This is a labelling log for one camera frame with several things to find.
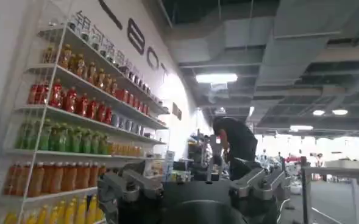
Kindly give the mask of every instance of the fluorescent light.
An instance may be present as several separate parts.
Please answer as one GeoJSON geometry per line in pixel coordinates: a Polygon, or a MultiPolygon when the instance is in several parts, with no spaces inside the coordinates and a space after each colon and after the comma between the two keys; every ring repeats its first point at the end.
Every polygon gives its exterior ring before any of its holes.
{"type": "Polygon", "coordinates": [[[298,131],[298,130],[312,130],[313,126],[311,125],[290,125],[290,130],[298,131]]]}
{"type": "Polygon", "coordinates": [[[212,74],[199,74],[196,76],[198,83],[227,83],[235,82],[238,76],[235,73],[212,73],[212,74]]]}
{"type": "Polygon", "coordinates": [[[315,116],[322,116],[325,113],[324,110],[314,110],[313,115],[315,116]]]}
{"type": "Polygon", "coordinates": [[[254,110],[255,110],[255,107],[250,107],[250,113],[248,114],[248,117],[251,117],[254,110]]]}
{"type": "Polygon", "coordinates": [[[339,109],[339,110],[333,110],[332,111],[335,115],[346,115],[348,113],[347,110],[339,109]]]}

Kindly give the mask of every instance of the black shirt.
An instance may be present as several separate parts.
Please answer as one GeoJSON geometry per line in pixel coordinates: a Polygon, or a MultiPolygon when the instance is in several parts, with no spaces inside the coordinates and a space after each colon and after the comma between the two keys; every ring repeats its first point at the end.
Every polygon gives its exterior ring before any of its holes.
{"type": "Polygon", "coordinates": [[[234,157],[254,161],[258,140],[244,123],[232,118],[223,117],[213,124],[215,135],[223,129],[230,144],[229,160],[234,157]]]}

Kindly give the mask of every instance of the man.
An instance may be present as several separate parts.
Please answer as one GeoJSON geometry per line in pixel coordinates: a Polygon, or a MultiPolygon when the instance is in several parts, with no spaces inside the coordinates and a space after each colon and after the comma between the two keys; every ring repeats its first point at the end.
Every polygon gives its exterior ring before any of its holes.
{"type": "Polygon", "coordinates": [[[230,162],[231,180],[240,179],[254,166],[259,167],[254,162],[258,141],[244,123],[232,117],[216,117],[213,121],[213,131],[220,137],[225,160],[230,162]],[[235,158],[253,163],[244,165],[235,158]]]}

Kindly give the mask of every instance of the ceiling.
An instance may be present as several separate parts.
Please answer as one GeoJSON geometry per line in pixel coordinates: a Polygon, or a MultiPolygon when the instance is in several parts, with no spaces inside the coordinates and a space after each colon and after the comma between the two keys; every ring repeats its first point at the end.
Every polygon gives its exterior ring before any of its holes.
{"type": "Polygon", "coordinates": [[[257,133],[312,125],[296,135],[359,136],[359,0],[156,2],[166,45],[210,119],[224,107],[257,133]],[[217,72],[238,80],[195,79],[217,72]],[[332,114],[339,108],[349,113],[332,114]]]}

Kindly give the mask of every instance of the metal frame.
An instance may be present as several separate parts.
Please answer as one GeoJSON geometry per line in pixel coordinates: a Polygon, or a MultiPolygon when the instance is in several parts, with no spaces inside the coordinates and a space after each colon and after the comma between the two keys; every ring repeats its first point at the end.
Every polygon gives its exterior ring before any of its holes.
{"type": "Polygon", "coordinates": [[[357,224],[359,224],[359,207],[357,205],[357,197],[359,195],[356,192],[356,187],[358,187],[357,182],[359,182],[359,169],[340,169],[340,168],[325,168],[325,167],[308,167],[307,166],[307,158],[305,156],[301,157],[301,177],[302,177],[302,208],[303,208],[303,215],[304,215],[304,224],[312,224],[312,214],[311,212],[314,211],[320,215],[322,215],[327,220],[333,223],[340,223],[339,221],[335,220],[334,218],[325,215],[319,212],[317,209],[312,207],[311,202],[311,175],[313,173],[318,173],[322,175],[335,175],[339,177],[348,177],[353,178],[353,197],[355,203],[355,216],[357,218],[357,224]]]}

